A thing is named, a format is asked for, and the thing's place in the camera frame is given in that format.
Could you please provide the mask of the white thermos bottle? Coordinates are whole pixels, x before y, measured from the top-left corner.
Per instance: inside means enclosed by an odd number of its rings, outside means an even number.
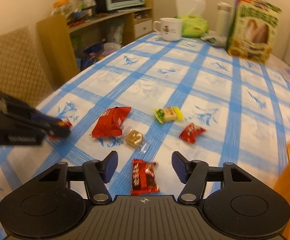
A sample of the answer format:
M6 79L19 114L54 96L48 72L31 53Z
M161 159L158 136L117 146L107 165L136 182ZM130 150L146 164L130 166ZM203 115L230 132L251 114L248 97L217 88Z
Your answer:
M228 37L232 8L233 7L231 5L225 2L220 2L217 4L217 21L215 31L218 35Z

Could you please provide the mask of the sunflower seed bag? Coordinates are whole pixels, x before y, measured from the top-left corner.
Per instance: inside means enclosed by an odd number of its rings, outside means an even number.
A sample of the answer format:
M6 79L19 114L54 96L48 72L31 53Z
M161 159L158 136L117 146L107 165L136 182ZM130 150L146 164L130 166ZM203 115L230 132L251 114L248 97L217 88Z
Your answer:
M227 53L265 64L274 48L281 12L265 0L237 0Z

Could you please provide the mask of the small red candy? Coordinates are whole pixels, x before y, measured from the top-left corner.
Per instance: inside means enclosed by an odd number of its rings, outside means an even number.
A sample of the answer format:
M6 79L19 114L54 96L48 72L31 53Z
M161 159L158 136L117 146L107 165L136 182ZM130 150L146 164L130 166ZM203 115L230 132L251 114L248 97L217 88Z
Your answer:
M197 126L192 122L184 128L184 130L179 135L179 138L185 142L194 144L196 142L196 137L198 137L205 131L206 129L201 126Z
M70 135L72 124L67 121L58 121L54 124L50 124L50 131L48 132L48 137L50 139L66 138Z

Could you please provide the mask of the grey cloth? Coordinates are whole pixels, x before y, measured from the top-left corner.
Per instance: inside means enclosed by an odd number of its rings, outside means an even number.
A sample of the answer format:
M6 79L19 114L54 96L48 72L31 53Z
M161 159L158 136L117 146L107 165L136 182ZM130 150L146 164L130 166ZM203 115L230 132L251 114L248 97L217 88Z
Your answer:
M219 34L204 33L200 39L217 48L225 48L227 44L227 38Z

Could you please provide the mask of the dark red snack bar packet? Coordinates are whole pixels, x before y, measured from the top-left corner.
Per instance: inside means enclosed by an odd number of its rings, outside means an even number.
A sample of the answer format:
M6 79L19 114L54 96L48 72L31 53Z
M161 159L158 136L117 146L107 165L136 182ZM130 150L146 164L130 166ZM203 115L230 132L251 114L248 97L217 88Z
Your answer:
M140 159L133 159L131 189L132 196L160 191L159 186L156 183L153 170L156 165L156 162L147 162Z

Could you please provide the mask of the green tissue pack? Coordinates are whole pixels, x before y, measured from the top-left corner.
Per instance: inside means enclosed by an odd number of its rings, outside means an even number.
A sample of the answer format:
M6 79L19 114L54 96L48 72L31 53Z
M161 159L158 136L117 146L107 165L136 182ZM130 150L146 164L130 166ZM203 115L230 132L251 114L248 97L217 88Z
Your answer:
M205 0L175 0L176 18L182 20L182 37L200 38L209 30L209 23L202 18Z

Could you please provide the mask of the yellow green candy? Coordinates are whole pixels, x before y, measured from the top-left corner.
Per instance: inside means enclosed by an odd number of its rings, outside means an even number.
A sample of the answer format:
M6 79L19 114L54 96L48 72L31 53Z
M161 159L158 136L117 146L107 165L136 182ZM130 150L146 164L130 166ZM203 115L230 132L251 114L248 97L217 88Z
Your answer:
M181 110L175 106L154 109L154 113L155 113L155 118L158 120L160 124L184 119L184 116Z

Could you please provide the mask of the blue checked tablecloth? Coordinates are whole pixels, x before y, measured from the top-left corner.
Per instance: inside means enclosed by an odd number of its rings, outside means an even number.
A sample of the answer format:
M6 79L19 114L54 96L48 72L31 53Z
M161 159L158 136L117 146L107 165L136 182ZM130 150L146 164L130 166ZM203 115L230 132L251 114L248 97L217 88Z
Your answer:
M121 129L144 134L145 153L123 133L93 138L99 117L113 107L131 107ZM154 109L178 107L183 120L160 124ZM71 134L37 147L0 147L0 201L53 164L79 166L118 153L106 186L112 196L131 191L131 162L158 163L161 194L183 188L171 165L174 151L211 166L238 166L273 186L287 164L290 141L290 83L271 66L231 57L209 44L184 38L166 42L149 34L81 72L42 101L41 112L68 118ZM190 144L179 138L190 123L206 131ZM6 236L0 223L0 239Z

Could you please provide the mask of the quilted beige chair left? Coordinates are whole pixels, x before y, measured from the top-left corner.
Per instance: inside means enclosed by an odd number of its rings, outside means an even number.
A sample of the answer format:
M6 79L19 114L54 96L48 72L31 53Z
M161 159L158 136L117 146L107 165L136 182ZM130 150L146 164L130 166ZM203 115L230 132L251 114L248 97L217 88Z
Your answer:
M0 35L0 91L31 106L52 92L28 27Z

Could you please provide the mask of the large red snack packet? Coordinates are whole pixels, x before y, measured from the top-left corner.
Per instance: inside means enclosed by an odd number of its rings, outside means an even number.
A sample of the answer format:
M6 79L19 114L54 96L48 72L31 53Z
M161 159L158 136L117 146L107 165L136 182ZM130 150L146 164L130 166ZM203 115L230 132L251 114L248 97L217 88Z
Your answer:
M122 135L121 126L131 107L108 108L98 119L91 136L93 138L117 137Z

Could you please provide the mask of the wooden shelf cabinet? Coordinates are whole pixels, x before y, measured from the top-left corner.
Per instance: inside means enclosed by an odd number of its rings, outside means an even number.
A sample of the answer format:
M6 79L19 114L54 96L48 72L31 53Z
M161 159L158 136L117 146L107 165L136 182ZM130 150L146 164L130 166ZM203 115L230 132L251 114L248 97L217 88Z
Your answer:
M128 8L69 26L63 15L52 16L36 24L50 72L52 85L60 87L79 73L72 39L78 36L80 50L106 41L110 23L123 20L122 46L152 32L153 0L145 0L144 7Z

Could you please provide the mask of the white mug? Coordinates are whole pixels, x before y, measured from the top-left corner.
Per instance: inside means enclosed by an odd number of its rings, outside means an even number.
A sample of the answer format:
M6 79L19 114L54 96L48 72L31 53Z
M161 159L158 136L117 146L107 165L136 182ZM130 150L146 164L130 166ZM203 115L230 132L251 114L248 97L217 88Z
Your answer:
M178 18L161 18L152 28L165 41L176 42L182 37L182 20Z

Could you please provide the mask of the plastic jar orange lid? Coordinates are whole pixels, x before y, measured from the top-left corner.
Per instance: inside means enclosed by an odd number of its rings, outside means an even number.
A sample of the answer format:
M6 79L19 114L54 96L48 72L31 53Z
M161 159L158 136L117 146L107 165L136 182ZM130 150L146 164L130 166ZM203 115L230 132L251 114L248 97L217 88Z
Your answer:
M53 3L51 16L64 15L65 17L69 17L72 12L73 8L69 0L57 0Z

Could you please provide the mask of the clear brown candy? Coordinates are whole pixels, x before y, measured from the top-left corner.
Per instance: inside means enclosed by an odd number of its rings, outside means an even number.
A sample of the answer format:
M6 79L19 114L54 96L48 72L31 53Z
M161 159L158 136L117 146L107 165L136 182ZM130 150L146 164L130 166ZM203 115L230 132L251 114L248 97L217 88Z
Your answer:
M145 153L148 150L149 145L144 134L133 129L132 127L128 127L124 131L123 137L127 145L140 151L141 153Z

